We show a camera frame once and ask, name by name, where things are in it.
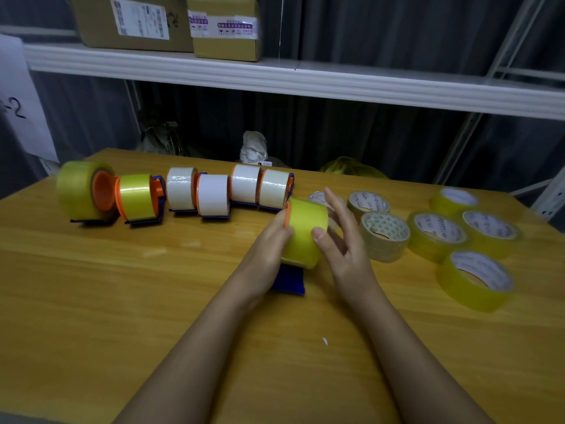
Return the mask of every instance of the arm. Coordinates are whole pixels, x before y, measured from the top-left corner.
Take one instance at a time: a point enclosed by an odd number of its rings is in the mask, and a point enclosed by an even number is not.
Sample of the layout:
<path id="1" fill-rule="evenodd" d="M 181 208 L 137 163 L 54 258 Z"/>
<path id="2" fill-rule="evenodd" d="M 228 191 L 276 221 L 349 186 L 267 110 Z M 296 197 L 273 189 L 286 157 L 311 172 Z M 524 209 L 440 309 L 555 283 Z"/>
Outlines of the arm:
<path id="1" fill-rule="evenodd" d="M 390 382 L 402 417 L 409 423 L 493 423 L 457 384 L 396 311 L 379 286 L 353 214 L 325 190 L 335 209 L 343 239 L 314 228 L 335 287 L 349 303 L 369 336 Z"/>
<path id="2" fill-rule="evenodd" d="M 114 420 L 115 424 L 206 421 L 237 327 L 269 290 L 292 228 L 281 211 L 196 321 Z"/>

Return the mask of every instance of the white metal shelf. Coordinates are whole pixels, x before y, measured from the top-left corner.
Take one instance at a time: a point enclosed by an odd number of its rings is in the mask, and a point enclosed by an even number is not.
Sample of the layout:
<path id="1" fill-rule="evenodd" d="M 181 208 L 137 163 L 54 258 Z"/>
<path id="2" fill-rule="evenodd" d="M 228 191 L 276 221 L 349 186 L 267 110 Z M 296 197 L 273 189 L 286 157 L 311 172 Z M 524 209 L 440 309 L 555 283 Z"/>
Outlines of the white metal shelf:
<path id="1" fill-rule="evenodd" d="M 258 63 L 175 52 L 26 44 L 31 70 L 287 95 L 565 120 L 565 92 L 481 77 L 265 59 Z"/>

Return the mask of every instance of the hand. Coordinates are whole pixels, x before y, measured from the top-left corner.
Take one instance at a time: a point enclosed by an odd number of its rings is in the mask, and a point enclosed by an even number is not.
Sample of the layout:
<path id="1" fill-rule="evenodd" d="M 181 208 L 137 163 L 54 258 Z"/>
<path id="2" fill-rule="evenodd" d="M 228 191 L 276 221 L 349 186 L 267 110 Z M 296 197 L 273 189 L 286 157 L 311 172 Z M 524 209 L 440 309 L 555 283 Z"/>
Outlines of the hand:
<path id="1" fill-rule="evenodd" d="M 286 210 L 279 211 L 226 282 L 249 307 L 271 288 L 279 272 L 284 246 L 294 234 L 292 227 L 284 227 L 285 220 Z"/>
<path id="2" fill-rule="evenodd" d="M 330 217 L 337 219 L 343 238 L 332 228 L 326 232 L 319 227 L 312 229 L 312 238 L 329 263 L 337 291 L 351 307 L 357 308 L 366 299 L 384 293 L 371 268 L 355 216 L 329 188 L 324 192 L 326 202 L 333 207 Z"/>

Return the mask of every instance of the yellow plastic bag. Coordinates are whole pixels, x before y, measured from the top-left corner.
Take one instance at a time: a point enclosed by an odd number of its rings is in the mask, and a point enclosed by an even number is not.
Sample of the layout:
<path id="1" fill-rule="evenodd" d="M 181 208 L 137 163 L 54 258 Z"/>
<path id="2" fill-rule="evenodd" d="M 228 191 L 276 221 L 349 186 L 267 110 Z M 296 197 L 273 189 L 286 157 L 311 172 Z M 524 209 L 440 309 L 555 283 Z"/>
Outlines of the yellow plastic bag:
<path id="1" fill-rule="evenodd" d="M 388 178 L 376 168 L 364 165 L 357 159 L 347 156 L 340 156 L 336 160 L 326 163 L 320 171 L 330 174 L 356 175 L 358 177 Z"/>

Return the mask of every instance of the small cardboard box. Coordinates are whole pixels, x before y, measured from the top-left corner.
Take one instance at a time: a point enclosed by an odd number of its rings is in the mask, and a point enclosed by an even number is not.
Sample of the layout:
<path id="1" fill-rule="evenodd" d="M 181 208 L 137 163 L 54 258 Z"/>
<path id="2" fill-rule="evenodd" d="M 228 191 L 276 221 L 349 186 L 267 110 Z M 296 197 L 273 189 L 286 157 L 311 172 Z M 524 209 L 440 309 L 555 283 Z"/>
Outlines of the small cardboard box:
<path id="1" fill-rule="evenodd" d="M 261 55 L 257 0 L 187 0 L 194 54 L 257 61 Z"/>
<path id="2" fill-rule="evenodd" d="M 185 0 L 71 0 L 89 47 L 193 52 Z"/>

